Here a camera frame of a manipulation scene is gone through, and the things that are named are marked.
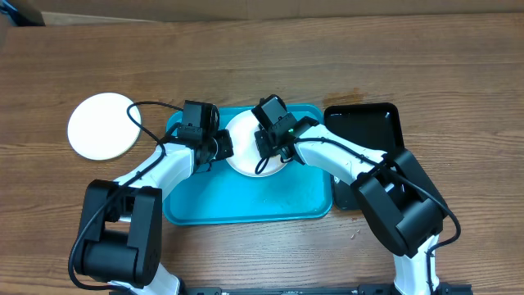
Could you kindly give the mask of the white plate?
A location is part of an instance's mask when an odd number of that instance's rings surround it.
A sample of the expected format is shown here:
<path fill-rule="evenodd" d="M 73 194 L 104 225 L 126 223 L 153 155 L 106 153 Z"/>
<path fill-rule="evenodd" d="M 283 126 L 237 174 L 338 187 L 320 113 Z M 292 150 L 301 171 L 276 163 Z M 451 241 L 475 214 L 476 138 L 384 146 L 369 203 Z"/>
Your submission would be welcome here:
<path fill-rule="evenodd" d="M 141 123 L 132 100 L 119 93 L 99 93 L 75 108 L 67 137 L 80 156 L 105 161 L 121 156 L 135 144 Z"/>
<path fill-rule="evenodd" d="M 266 177 L 276 174 L 285 167 L 280 157 L 270 157 L 267 166 L 260 174 L 255 168 L 262 160 L 255 143 L 255 132 L 260 130 L 259 122 L 251 110 L 235 115 L 226 125 L 233 143 L 233 156 L 226 159 L 237 172 L 249 177 Z"/>

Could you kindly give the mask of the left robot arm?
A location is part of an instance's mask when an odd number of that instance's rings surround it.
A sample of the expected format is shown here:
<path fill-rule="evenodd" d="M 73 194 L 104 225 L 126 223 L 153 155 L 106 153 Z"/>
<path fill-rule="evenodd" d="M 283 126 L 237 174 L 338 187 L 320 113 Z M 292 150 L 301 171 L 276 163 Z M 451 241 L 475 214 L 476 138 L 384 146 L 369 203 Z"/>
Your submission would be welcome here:
<path fill-rule="evenodd" d="M 68 260 L 73 284 L 111 294 L 179 293 L 180 279 L 160 263 L 162 203 L 199 166 L 232 155 L 228 130 L 177 123 L 135 170 L 92 181 Z"/>

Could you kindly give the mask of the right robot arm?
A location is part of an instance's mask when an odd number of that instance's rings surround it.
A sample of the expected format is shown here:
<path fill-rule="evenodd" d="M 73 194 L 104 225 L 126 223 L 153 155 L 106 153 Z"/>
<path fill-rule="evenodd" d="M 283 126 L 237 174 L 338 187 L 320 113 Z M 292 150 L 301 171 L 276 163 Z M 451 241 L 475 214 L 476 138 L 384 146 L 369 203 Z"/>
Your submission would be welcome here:
<path fill-rule="evenodd" d="M 394 256 L 395 292 L 434 294 L 440 287 L 434 254 L 451 212 L 414 155 L 387 153 L 345 140 L 317 120 L 257 115 L 262 157 L 280 155 L 328 172 L 350 186 L 377 240 Z"/>

